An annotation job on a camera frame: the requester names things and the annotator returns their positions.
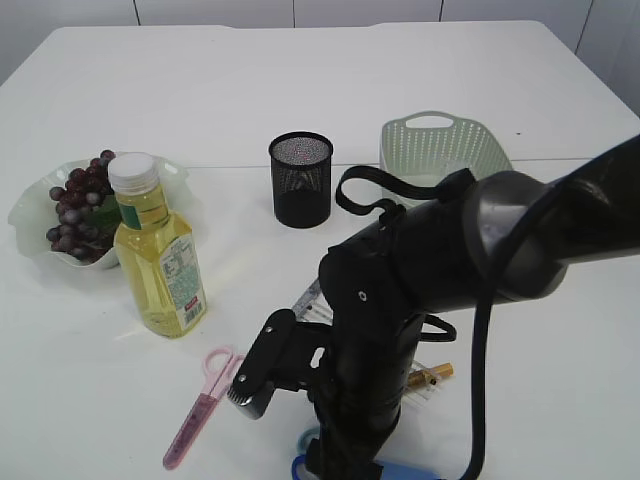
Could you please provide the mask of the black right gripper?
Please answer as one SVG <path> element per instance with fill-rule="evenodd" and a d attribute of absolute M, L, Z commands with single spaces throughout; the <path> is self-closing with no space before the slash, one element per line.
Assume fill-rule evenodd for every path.
<path fill-rule="evenodd" d="M 425 314 L 390 330 L 377 313 L 332 310 L 331 342 L 321 362 L 331 387 L 319 395 L 319 443 L 307 467 L 321 479 L 372 479 L 373 460 L 395 430 Z"/>

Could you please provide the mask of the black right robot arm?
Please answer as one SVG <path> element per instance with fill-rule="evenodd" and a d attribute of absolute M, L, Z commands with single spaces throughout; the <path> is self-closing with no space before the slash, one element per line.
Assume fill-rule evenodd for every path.
<path fill-rule="evenodd" d="M 374 459 L 400 418 L 408 369 L 421 342 L 451 342 L 441 314 L 474 309 L 472 446 L 464 477 L 486 450 L 486 353 L 492 310 L 545 297 L 568 267 L 639 251 L 639 142 L 630 139 L 550 183 L 509 170 L 484 179 L 460 170 L 417 187 L 374 167 L 363 179 L 416 201 L 387 199 L 369 227 L 331 247 L 319 285 L 333 313 L 312 394 L 319 436 L 306 453 L 322 479 L 377 479 Z"/>

